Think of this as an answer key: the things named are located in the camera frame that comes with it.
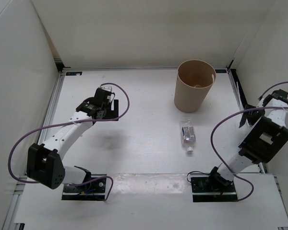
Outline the clear bottle white orange label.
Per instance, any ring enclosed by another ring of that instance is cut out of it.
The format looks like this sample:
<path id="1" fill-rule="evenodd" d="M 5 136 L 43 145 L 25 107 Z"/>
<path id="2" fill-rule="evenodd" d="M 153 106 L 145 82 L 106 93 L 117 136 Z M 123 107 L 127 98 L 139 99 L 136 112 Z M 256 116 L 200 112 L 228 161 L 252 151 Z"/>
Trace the clear bottle white orange label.
<path id="1" fill-rule="evenodd" d="M 186 118 L 181 121 L 181 141 L 186 153 L 192 155 L 196 143 L 195 129 L 191 120 Z"/>

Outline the orange plastic bottle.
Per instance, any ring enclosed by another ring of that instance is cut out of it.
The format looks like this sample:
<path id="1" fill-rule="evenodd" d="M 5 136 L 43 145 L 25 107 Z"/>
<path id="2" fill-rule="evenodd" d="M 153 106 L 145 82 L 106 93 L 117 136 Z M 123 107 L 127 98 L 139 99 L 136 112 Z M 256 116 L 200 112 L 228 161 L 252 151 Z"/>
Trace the orange plastic bottle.
<path id="1" fill-rule="evenodd" d="M 202 81 L 202 77 L 197 75 L 197 74 L 189 74 L 188 75 L 188 81 L 190 81 L 190 82 L 196 82 L 196 81 L 201 82 Z"/>

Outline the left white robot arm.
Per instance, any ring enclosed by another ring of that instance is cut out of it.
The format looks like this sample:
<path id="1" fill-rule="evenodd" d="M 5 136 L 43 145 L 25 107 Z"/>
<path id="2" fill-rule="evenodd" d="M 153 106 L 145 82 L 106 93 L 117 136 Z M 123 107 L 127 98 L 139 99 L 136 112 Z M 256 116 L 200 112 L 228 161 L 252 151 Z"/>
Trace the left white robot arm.
<path id="1" fill-rule="evenodd" d="M 61 184 L 75 184 L 82 192 L 91 187 L 91 172 L 79 166 L 65 166 L 62 160 L 75 141 L 95 120 L 118 117 L 118 100 L 112 100 L 112 87 L 101 86 L 93 97 L 84 100 L 72 115 L 71 124 L 61 127 L 42 144 L 32 144 L 27 156 L 27 177 L 56 189 Z"/>

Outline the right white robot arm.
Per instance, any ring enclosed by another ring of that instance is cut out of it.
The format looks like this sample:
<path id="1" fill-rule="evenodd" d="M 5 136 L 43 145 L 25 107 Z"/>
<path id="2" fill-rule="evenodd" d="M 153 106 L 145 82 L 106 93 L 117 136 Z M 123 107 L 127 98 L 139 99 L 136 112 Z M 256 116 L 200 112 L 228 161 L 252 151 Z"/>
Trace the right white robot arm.
<path id="1" fill-rule="evenodd" d="M 206 179 L 206 187 L 213 192 L 228 187 L 234 175 L 261 162 L 268 163 L 288 141 L 285 119 L 288 92 L 279 89 L 261 99 L 257 105 L 262 110 L 243 113 L 240 127 L 249 124 L 250 130 L 239 143 L 238 153 L 227 165 L 214 167 Z"/>

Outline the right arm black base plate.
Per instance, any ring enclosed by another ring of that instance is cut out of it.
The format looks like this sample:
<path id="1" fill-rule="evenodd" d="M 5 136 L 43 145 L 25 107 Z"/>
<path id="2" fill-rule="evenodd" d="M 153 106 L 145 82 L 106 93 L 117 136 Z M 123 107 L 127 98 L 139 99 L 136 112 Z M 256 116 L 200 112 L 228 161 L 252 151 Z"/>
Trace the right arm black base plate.
<path id="1" fill-rule="evenodd" d="M 186 179 L 192 187 L 192 201 L 194 203 L 204 202 L 235 202 L 238 200 L 234 183 L 226 187 L 213 186 L 208 181 L 208 174 L 199 171 L 191 171 Z"/>

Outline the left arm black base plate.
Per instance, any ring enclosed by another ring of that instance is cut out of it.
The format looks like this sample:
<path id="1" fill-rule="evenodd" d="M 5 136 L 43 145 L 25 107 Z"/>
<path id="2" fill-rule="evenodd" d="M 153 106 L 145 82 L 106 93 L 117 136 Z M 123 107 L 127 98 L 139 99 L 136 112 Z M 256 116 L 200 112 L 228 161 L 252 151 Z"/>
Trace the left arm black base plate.
<path id="1" fill-rule="evenodd" d="M 63 187 L 61 200 L 65 201 L 103 201 L 106 196 L 105 174 L 92 174 L 91 180 L 101 177 L 101 179 L 83 186 L 72 186 L 65 184 Z"/>

